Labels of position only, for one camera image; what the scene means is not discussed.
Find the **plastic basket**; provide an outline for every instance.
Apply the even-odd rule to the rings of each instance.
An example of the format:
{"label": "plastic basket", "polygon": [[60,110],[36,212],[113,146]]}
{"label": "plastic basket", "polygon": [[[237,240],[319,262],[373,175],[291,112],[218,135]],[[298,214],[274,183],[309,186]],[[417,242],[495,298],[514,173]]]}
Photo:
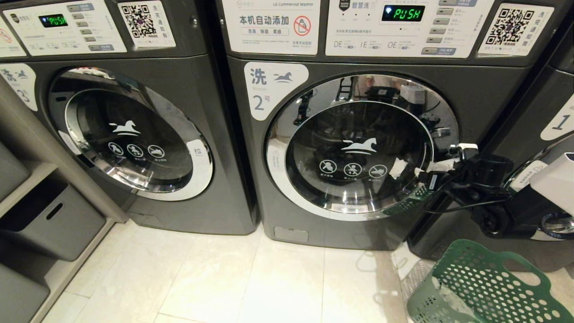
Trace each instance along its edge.
{"label": "plastic basket", "polygon": [[[514,276],[503,265],[509,259],[536,274],[540,284],[528,285]],[[413,293],[407,310],[416,323],[574,322],[550,295],[548,277],[535,266],[516,253],[491,252],[469,240],[451,244]]]}

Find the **qr code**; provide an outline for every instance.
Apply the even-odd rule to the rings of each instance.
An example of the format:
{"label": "qr code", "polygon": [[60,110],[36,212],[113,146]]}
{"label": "qr code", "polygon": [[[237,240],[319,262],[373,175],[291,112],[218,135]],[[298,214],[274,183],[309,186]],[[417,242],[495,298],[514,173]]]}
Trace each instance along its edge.
{"label": "qr code", "polygon": [[122,6],[122,13],[134,38],[157,37],[157,29],[147,5]]}
{"label": "qr code", "polygon": [[526,30],[526,26],[534,16],[532,10],[504,8],[498,14],[490,34],[486,39],[488,45],[514,46]]}

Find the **gray storage bin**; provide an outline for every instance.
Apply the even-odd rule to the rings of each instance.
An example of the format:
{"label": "gray storage bin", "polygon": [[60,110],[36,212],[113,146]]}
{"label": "gray storage bin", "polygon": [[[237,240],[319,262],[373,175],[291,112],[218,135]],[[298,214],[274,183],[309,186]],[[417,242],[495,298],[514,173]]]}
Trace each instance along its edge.
{"label": "gray storage bin", "polygon": [[0,219],[0,233],[39,253],[73,261],[104,223],[69,183],[45,179]]}
{"label": "gray storage bin", "polygon": [[0,322],[28,323],[50,290],[0,265]]}
{"label": "gray storage bin", "polygon": [[0,143],[0,201],[30,176],[30,171]]}

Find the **white floor tile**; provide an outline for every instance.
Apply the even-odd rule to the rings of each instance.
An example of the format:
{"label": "white floor tile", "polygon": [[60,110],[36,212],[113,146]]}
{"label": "white floor tile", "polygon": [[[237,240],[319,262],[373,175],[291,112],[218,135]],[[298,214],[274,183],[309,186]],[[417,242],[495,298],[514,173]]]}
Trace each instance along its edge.
{"label": "white floor tile", "polygon": [[115,224],[66,287],[66,291],[91,297],[137,228],[137,224],[131,220],[125,224]]}
{"label": "white floor tile", "polygon": [[319,323],[325,249],[262,235],[239,322]]}
{"label": "white floor tile", "polygon": [[237,321],[261,233],[198,235],[160,313],[206,323]]}
{"label": "white floor tile", "polygon": [[42,323],[74,323],[89,298],[63,292]]}
{"label": "white floor tile", "polygon": [[152,323],[195,234],[138,228],[78,323]]}
{"label": "white floor tile", "polygon": [[323,323],[406,322],[391,252],[325,250]]}
{"label": "white floor tile", "polygon": [[180,317],[173,317],[169,315],[159,314],[153,323],[203,323],[199,321],[186,320]]}

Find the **digital display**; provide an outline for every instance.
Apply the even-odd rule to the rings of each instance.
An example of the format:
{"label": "digital display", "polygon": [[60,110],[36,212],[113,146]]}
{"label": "digital display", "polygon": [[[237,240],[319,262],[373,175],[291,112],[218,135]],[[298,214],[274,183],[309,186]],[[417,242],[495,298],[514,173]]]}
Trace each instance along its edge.
{"label": "digital display", "polygon": [[49,16],[39,16],[40,22],[46,28],[67,26],[66,18],[62,14],[51,14]]}
{"label": "digital display", "polygon": [[421,21],[425,6],[386,5],[382,21]]}

